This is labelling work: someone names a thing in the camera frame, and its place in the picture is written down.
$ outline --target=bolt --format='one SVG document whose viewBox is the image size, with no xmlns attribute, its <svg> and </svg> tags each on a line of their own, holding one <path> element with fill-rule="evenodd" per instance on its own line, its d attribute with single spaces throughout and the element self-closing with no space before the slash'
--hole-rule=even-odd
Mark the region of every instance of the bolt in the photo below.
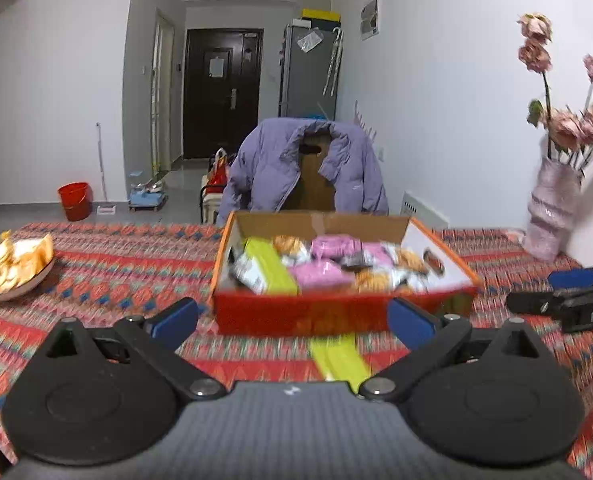
<svg viewBox="0 0 593 480">
<path fill-rule="evenodd" d="M 372 395 L 385 395 L 392 393 L 397 384 L 386 377 L 372 377 L 364 382 L 363 386 Z"/>
<path fill-rule="evenodd" d="M 214 379 L 199 379 L 190 385 L 190 392 L 197 397 L 212 397 L 219 393 L 221 384 Z"/>
</svg>

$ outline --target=dark brown door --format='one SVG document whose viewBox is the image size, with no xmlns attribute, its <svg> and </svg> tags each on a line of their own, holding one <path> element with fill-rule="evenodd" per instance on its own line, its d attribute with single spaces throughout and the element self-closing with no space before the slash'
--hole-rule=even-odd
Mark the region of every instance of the dark brown door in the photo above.
<svg viewBox="0 0 593 480">
<path fill-rule="evenodd" d="M 263 31 L 189 30 L 183 117 L 184 158 L 235 153 L 257 125 Z"/>
</svg>

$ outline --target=red cardboard box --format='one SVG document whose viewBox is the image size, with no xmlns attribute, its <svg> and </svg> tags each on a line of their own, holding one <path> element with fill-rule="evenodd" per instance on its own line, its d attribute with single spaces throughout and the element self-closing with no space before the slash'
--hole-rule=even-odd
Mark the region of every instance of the red cardboard box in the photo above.
<svg viewBox="0 0 593 480">
<path fill-rule="evenodd" d="M 294 235 L 312 240 L 323 234 L 348 234 L 363 242 L 402 244 L 419 256 L 443 264 L 439 276 L 430 273 L 423 294 L 356 294 L 349 291 L 304 292 L 299 296 L 257 295 L 229 272 L 232 247 L 248 237 Z M 319 336 L 387 330 L 386 306 L 402 296 L 435 315 L 468 316 L 481 280 L 429 229 L 414 218 L 321 212 L 255 213 L 237 211 L 225 226 L 214 276 L 212 304 L 219 332 L 224 335 Z"/>
</svg>

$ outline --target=pink snack package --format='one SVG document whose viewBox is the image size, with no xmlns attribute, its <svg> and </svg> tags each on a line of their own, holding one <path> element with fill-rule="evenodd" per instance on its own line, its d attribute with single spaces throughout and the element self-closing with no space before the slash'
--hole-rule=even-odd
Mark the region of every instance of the pink snack package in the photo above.
<svg viewBox="0 0 593 480">
<path fill-rule="evenodd" d="M 373 267 L 395 266 L 381 242 L 363 243 L 363 253 L 367 256 L 366 260 L 369 260 Z"/>
<path fill-rule="evenodd" d="M 319 236 L 312 241 L 310 253 L 321 260 L 322 258 L 340 258 L 352 256 L 361 250 L 361 241 L 348 235 Z"/>
<path fill-rule="evenodd" d="M 354 283 L 354 274 L 343 272 L 330 260 L 317 260 L 288 269 L 301 288 L 349 285 Z"/>
</svg>

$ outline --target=bowl of fruit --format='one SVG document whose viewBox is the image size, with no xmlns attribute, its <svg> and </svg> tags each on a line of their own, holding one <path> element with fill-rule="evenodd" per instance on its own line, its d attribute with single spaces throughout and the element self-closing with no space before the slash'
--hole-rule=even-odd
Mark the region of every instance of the bowl of fruit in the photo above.
<svg viewBox="0 0 593 480">
<path fill-rule="evenodd" d="M 54 243 L 51 235 L 29 240 L 10 240 L 10 233 L 0 237 L 0 302 L 10 301 L 34 289 L 54 267 Z"/>
</svg>

